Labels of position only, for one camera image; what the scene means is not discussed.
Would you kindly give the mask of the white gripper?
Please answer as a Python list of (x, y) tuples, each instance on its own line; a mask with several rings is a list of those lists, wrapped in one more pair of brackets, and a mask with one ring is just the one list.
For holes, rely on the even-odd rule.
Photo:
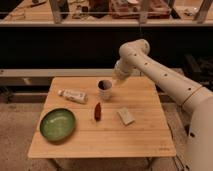
[(113, 78), (116, 81), (125, 81), (130, 76), (130, 69), (129, 66), (121, 61), (118, 60), (114, 66)]

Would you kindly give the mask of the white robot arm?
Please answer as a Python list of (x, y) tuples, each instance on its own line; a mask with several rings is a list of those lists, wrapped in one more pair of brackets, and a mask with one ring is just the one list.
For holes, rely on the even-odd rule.
[(114, 67), (122, 83), (136, 68), (160, 87), (187, 113), (192, 114), (185, 153), (185, 171), (213, 171), (213, 92), (151, 59), (145, 39), (124, 43)]

